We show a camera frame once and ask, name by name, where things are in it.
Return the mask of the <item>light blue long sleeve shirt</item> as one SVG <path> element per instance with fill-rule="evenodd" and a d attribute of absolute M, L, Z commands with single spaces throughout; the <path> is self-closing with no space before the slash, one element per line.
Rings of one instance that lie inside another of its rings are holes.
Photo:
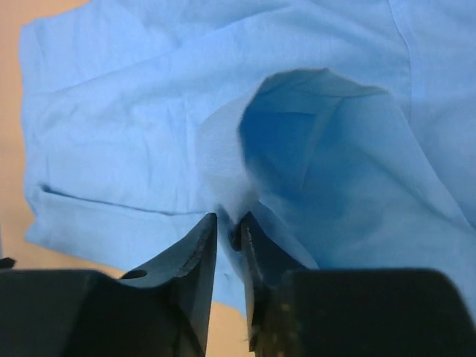
<path fill-rule="evenodd" d="M 435 268 L 475 308 L 473 1 L 91 1 L 22 28 L 29 242 L 128 270 L 247 212 L 310 268 Z"/>

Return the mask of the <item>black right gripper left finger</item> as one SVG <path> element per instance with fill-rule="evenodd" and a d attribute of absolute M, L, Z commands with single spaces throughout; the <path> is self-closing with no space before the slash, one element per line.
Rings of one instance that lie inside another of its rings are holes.
<path fill-rule="evenodd" d="M 95 270 L 20 270 L 1 260 L 3 356 L 203 356 L 217 218 L 114 279 Z"/>

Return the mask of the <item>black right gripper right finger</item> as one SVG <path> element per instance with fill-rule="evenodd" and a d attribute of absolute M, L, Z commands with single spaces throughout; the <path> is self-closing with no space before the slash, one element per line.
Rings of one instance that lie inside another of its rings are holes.
<path fill-rule="evenodd" d="M 473 356 L 454 284 L 423 268 L 312 270 L 253 215 L 239 225 L 249 348 L 256 356 Z"/>

